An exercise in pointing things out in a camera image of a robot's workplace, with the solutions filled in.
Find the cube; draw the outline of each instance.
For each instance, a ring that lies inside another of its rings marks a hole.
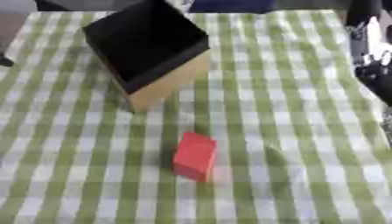
[[[207,34],[165,0],[133,1],[83,31],[133,111],[208,73]]]
[[[200,182],[209,180],[216,142],[207,136],[184,133],[173,159],[174,173]]]

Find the tablecloth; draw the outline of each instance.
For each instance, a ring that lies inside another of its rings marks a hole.
[[[139,114],[81,34],[105,15],[32,13],[11,44],[0,223],[392,222],[381,104],[331,10],[188,15],[209,75]],[[172,173],[188,130],[217,141],[208,183]]]

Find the green checkered tablecloth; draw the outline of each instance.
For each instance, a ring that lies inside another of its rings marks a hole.
[[[0,223],[392,223],[382,105],[330,10],[190,15],[208,78],[131,114],[84,42],[103,12],[32,13],[0,68]],[[176,177],[187,130],[213,180]]]

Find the red cube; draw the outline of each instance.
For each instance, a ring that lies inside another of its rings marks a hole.
[[[216,142],[207,136],[184,133],[173,159],[174,173],[197,181],[208,181],[214,165]]]

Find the black box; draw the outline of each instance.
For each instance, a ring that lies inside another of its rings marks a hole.
[[[135,1],[83,31],[135,111],[208,72],[207,34],[164,0]]]

